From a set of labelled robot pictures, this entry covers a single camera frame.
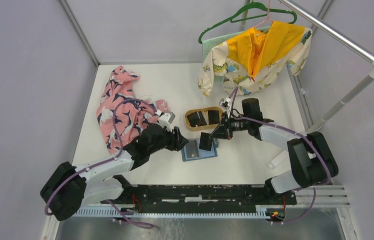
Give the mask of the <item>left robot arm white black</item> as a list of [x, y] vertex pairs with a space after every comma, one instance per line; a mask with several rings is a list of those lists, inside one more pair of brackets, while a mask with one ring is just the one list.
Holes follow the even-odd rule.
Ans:
[[160, 150], [178, 152], [188, 142], [179, 127], [168, 130], [153, 123], [111, 156], [81, 165], [61, 163], [40, 191], [44, 212], [63, 221], [81, 207], [104, 200], [125, 204], [131, 200], [132, 190], [122, 185], [116, 175], [139, 168]]

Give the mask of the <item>blue leather card holder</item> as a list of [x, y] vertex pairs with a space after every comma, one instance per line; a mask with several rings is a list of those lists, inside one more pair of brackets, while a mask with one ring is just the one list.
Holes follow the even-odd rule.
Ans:
[[[199, 147], [199, 138], [197, 139], [190, 139], [190, 140], [196, 140], [197, 146]], [[196, 161], [196, 160], [202, 160], [202, 159], [208, 159], [208, 158], [215, 158], [218, 156], [217, 154], [217, 148], [219, 147], [219, 141], [214, 139], [213, 140], [213, 147], [211, 151], [205, 151], [205, 150], [200, 150], [198, 149], [199, 152], [199, 157], [193, 158], [193, 159], [186, 159], [185, 157], [185, 147], [181, 150], [182, 154], [182, 161], [183, 162], [188, 162], [188, 161]]]

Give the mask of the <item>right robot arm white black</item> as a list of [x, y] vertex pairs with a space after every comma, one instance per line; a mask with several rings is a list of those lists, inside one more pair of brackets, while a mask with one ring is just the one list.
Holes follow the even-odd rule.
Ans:
[[212, 131], [213, 139], [230, 140], [234, 132], [246, 131], [250, 136], [283, 149], [291, 169], [265, 181], [263, 196], [270, 204], [278, 203], [285, 192], [316, 185], [327, 185], [337, 176], [339, 168], [319, 131], [299, 133], [264, 118], [256, 98], [242, 101], [242, 114], [232, 114], [233, 97], [221, 99], [224, 109], [220, 123]]

